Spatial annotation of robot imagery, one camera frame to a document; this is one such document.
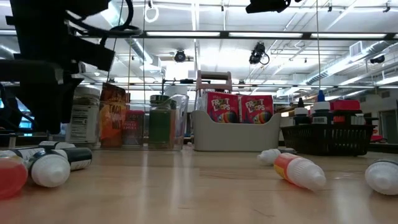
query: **ceiling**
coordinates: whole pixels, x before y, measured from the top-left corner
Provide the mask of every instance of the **ceiling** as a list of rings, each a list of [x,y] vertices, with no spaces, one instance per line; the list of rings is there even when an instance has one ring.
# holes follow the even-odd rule
[[[144,6],[147,1],[134,0],[133,25],[143,30],[241,30],[241,31],[291,31],[291,32],[396,32],[398,30],[398,1],[386,0],[319,0],[318,1],[318,27],[316,14],[316,0],[303,0],[300,3],[292,1],[291,6],[284,12],[264,12],[247,14],[245,7],[250,0],[161,0],[153,1],[159,10],[159,17],[154,22],[144,19]],[[112,0],[117,13],[122,9],[122,19],[127,17],[126,3],[121,0]],[[391,7],[389,12],[386,3]],[[8,1],[0,1],[0,29],[14,29],[6,25],[4,16],[11,15]],[[149,18],[155,16],[155,10],[149,10]],[[104,14],[97,14],[85,21],[96,27],[112,28],[109,19]],[[98,43],[98,39],[89,39]],[[257,42],[263,42],[271,58],[268,65],[250,65],[249,56]],[[182,77],[195,78],[195,63],[198,68],[208,72],[231,72],[235,83],[244,80],[246,83],[277,83],[301,84],[309,74],[319,69],[318,50],[320,53],[321,67],[349,53],[349,47],[357,41],[345,40],[238,40],[238,39],[137,39],[137,43],[151,56],[160,58],[163,71],[148,71],[140,69],[142,62],[124,39],[108,39],[106,47],[116,51],[116,60],[110,71],[110,77],[116,78],[119,83],[161,82],[163,75],[173,78],[167,73],[167,67],[178,66],[189,70]],[[15,52],[19,51],[16,37],[0,37],[0,45]],[[175,65],[173,54],[177,50],[184,50],[191,58],[191,62],[184,65]],[[386,61],[382,64],[366,66],[364,61],[359,61],[346,69],[331,75],[321,82],[323,85],[339,85],[350,78],[377,70],[396,61],[395,49],[385,54]],[[99,71],[87,65],[88,82],[103,82],[108,72]],[[356,82],[363,84],[386,78],[382,72],[366,77]],[[279,88],[259,88],[257,91],[276,91]]]

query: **wooden table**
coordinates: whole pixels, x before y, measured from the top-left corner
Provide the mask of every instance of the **wooden table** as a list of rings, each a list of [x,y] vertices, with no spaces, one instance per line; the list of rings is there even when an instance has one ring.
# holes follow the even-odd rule
[[[324,190],[281,180],[256,153],[95,151],[65,185],[0,201],[0,223],[398,223],[398,197],[364,180],[373,160],[397,156],[306,157],[324,169]]]

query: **black basket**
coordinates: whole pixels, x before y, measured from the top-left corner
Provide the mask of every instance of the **black basket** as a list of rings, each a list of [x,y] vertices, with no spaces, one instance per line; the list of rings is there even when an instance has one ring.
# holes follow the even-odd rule
[[[362,156],[373,125],[306,124],[282,128],[286,147],[319,156]]]

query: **green spice jar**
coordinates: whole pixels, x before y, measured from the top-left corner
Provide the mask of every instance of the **green spice jar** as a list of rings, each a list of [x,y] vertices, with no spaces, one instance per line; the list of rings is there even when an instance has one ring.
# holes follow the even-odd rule
[[[171,106],[165,103],[169,99],[165,95],[150,96],[149,112],[149,148],[168,149],[172,129]]]

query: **froot loops box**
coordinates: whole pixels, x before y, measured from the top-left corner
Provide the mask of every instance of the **froot loops box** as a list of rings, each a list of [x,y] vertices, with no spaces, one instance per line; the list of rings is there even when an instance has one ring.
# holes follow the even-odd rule
[[[238,96],[206,92],[199,100],[198,109],[206,111],[217,123],[238,123]]]
[[[265,124],[274,114],[272,96],[241,96],[239,121],[246,124]]]

